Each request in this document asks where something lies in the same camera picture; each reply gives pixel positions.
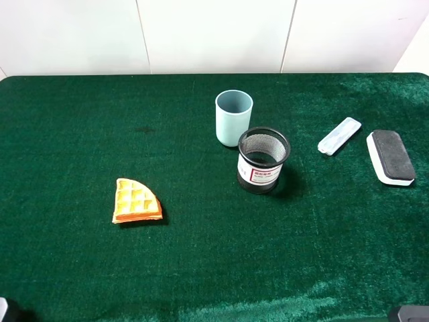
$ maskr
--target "white wall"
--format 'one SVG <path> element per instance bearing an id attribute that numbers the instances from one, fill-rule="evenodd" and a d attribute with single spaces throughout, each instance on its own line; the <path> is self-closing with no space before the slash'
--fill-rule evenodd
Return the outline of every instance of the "white wall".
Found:
<path id="1" fill-rule="evenodd" d="M 428 0 L 298 0 L 283 72 L 391 72 Z"/>
<path id="2" fill-rule="evenodd" d="M 429 0 L 0 0 L 0 66 L 7 76 L 391 72 L 428 12 Z"/>
<path id="3" fill-rule="evenodd" d="M 395 72 L 422 72 L 429 75 L 429 17 L 408 46 Z"/>
<path id="4" fill-rule="evenodd" d="M 149 72 L 134 0 L 0 1 L 6 75 Z"/>
<path id="5" fill-rule="evenodd" d="M 154 73 L 279 72 L 295 0 L 137 0 Z"/>

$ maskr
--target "black mesh pen holder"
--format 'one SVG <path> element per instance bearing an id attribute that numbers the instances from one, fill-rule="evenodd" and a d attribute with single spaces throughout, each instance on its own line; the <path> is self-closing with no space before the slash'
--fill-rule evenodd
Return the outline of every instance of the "black mesh pen holder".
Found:
<path id="1" fill-rule="evenodd" d="M 237 179 L 250 193 L 268 193 L 277 184 L 290 144 L 279 131 L 269 127 L 248 129 L 239 140 Z"/>

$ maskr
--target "waffle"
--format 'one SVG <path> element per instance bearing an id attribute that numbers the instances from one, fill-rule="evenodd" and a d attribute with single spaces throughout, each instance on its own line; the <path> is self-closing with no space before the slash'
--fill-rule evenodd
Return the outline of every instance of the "waffle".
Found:
<path id="1" fill-rule="evenodd" d="M 113 223 L 162 219 L 162 209 L 156 196 L 140 182 L 119 178 L 116 180 Z"/>

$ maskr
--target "black object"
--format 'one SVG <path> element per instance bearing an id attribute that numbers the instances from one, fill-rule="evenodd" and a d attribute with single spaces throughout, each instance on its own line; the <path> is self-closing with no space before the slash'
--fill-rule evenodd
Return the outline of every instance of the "black object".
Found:
<path id="1" fill-rule="evenodd" d="M 15 302 L 0 297 L 0 322 L 17 322 L 19 309 Z"/>
<path id="2" fill-rule="evenodd" d="M 278 181 L 283 163 L 290 154 L 290 144 L 279 131 L 254 127 L 239 139 L 237 179 L 250 193 L 268 193 Z"/>
<path id="3" fill-rule="evenodd" d="M 394 180 L 415 179 L 414 167 L 398 133 L 376 129 L 373 140 L 386 177 Z"/>
<path id="4" fill-rule="evenodd" d="M 389 313 L 389 322 L 429 322 L 429 307 L 404 305 Z"/>

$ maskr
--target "light blue cup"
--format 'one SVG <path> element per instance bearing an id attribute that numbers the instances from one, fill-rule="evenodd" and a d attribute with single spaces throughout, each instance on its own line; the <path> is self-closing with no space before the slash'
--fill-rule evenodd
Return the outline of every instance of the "light blue cup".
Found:
<path id="1" fill-rule="evenodd" d="M 231 89 L 217 95 L 216 137 L 224 146 L 238 146 L 241 134 L 249 129 L 253 99 L 249 94 Z"/>

